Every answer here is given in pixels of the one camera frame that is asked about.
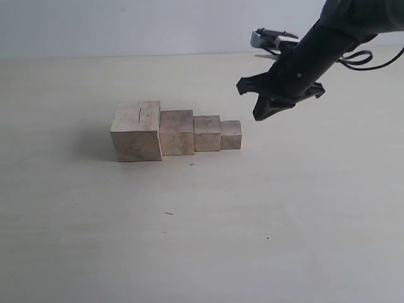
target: cable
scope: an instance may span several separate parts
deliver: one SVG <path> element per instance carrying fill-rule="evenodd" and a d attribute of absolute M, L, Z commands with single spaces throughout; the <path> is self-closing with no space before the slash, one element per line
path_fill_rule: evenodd
<path fill-rule="evenodd" d="M 373 60 L 373 53 L 369 50 L 362 50 L 362 51 L 356 52 L 355 54 L 352 54 L 351 56 L 342 57 L 341 59 L 337 60 L 337 62 L 341 63 L 345 67 L 352 69 L 354 71 L 374 71 L 374 70 L 385 68 L 386 66 L 389 66 L 391 63 L 395 62 L 398 58 L 400 58 L 403 54 L 404 54 L 404 47 L 394 58 L 392 58 L 392 60 L 390 60 L 382 65 L 373 66 L 371 68 L 356 68 L 355 67 L 358 65 L 363 65 L 363 64 L 369 63 Z M 367 55 L 367 58 L 360 60 L 360 61 L 351 60 L 353 58 L 363 56 L 363 55 Z"/>

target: wooden cube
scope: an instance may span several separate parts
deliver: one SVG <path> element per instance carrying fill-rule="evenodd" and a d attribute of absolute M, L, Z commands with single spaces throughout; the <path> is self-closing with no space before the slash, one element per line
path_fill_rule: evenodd
<path fill-rule="evenodd" d="M 222 144 L 223 150 L 241 149 L 241 122 L 222 121 Z"/>
<path fill-rule="evenodd" d="M 160 102 L 119 103 L 110 130 L 118 160 L 161 161 L 159 123 Z"/>
<path fill-rule="evenodd" d="M 220 116 L 194 117 L 194 145 L 196 152 L 220 151 Z"/>
<path fill-rule="evenodd" d="M 160 114 L 163 156 L 194 155 L 193 110 L 164 110 Z"/>

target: large wooden cube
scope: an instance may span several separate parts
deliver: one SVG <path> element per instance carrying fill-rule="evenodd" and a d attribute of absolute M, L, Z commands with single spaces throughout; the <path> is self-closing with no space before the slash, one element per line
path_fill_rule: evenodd
<path fill-rule="evenodd" d="M 193 110 L 164 110 L 160 114 L 163 156 L 194 155 Z"/>
<path fill-rule="evenodd" d="M 121 102 L 117 105 L 111 136 L 120 162 L 161 161 L 160 102 Z"/>
<path fill-rule="evenodd" d="M 220 151 L 220 116 L 194 117 L 194 145 L 196 152 Z"/>
<path fill-rule="evenodd" d="M 240 121 L 222 121 L 222 143 L 223 150 L 241 149 L 241 122 Z"/>

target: white wall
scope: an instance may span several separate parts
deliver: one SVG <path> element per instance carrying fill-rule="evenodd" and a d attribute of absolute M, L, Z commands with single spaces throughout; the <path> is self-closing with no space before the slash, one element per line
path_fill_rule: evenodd
<path fill-rule="evenodd" d="M 258 27 L 303 35 L 324 0 L 0 0 L 0 59 L 251 50 Z M 376 44 L 404 41 L 385 35 Z"/>

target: robotic arm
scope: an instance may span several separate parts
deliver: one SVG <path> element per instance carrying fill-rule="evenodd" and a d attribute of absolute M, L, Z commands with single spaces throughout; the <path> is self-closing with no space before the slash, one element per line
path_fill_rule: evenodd
<path fill-rule="evenodd" d="M 270 53 L 275 63 L 266 73 L 241 78 L 237 89 L 259 94 L 254 108 L 257 121 L 291 109 L 307 98 L 321 97 L 325 90 L 316 82 L 336 62 L 354 70 L 373 70 L 397 60 L 404 49 L 392 60 L 374 68 L 356 68 L 372 59 L 369 51 L 344 57 L 361 44 L 380 33 L 404 30 L 404 0 L 327 0 L 319 20 L 306 36 L 299 40 L 287 32 L 264 28 L 252 33 L 251 45 Z M 367 54 L 362 61 L 351 59 Z"/>

